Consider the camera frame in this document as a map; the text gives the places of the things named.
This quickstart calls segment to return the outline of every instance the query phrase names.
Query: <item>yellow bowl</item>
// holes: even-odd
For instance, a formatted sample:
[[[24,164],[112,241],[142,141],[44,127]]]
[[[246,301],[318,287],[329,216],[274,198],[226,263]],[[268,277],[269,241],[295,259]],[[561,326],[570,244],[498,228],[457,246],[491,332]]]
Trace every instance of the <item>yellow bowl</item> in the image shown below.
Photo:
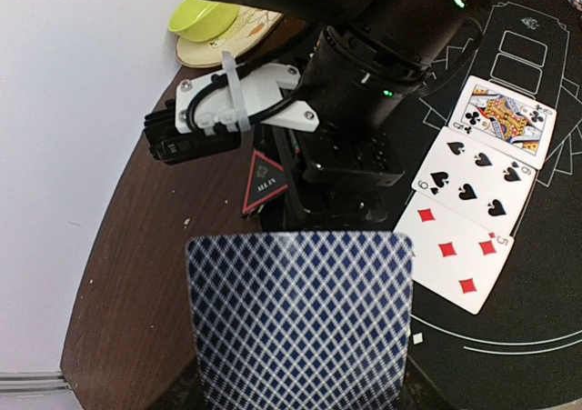
[[[240,5],[184,0],[170,19],[172,33],[192,42],[205,42],[224,33],[235,22]]]

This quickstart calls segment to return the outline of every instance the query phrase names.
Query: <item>diamond symbol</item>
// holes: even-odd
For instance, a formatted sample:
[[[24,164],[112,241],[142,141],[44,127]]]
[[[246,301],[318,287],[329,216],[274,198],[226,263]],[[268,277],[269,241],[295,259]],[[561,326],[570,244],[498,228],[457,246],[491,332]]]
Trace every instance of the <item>diamond symbol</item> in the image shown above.
[[[422,333],[416,333],[415,335],[412,336],[412,343],[414,345],[420,345],[425,341],[425,338],[423,337]]]
[[[460,280],[459,283],[461,284],[461,289],[463,289],[464,294],[477,291],[475,283],[473,283],[473,278],[469,278],[468,280]]]
[[[455,247],[451,242],[449,242],[448,244],[439,244],[438,247],[440,248],[440,252],[443,253],[443,257],[457,255],[457,251],[455,251]]]
[[[430,211],[430,208],[426,210],[418,210],[418,214],[420,215],[420,220],[422,222],[434,221],[435,217],[433,216],[433,212]]]
[[[495,254],[497,251],[493,246],[493,242],[487,240],[486,242],[479,242],[479,246],[481,246],[481,250],[483,251],[483,255],[487,254]]]

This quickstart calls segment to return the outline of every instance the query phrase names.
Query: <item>dark wooden table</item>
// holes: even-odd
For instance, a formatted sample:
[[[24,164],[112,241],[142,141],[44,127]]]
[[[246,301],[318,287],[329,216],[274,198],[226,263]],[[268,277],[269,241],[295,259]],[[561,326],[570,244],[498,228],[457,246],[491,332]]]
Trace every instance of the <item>dark wooden table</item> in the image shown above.
[[[253,54],[302,26],[285,19]],[[201,74],[182,68],[156,110],[180,81]],[[260,229],[240,217],[250,137],[235,152],[177,166],[154,161],[140,138],[95,240],[65,340],[61,367],[85,410],[143,409],[194,358],[184,248],[193,236]]]

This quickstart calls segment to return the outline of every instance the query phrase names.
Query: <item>green led light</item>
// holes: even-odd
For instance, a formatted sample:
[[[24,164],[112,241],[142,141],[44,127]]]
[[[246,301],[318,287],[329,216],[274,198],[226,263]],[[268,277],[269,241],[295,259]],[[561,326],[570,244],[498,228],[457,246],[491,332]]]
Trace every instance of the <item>green led light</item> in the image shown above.
[[[463,0],[453,0],[458,7],[465,8],[465,1]]]

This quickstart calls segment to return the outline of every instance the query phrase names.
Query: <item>white cable tie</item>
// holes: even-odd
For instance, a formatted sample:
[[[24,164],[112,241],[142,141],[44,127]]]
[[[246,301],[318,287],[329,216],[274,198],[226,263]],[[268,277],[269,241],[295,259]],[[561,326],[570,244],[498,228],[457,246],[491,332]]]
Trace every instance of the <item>white cable tie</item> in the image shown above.
[[[240,78],[238,78],[238,73],[236,72],[236,60],[228,51],[222,52],[222,67],[225,70],[226,78],[228,79],[228,89],[230,90],[230,95],[233,100],[238,128],[241,133],[250,131],[251,125],[248,121],[248,115],[246,114],[243,86],[241,86]]]

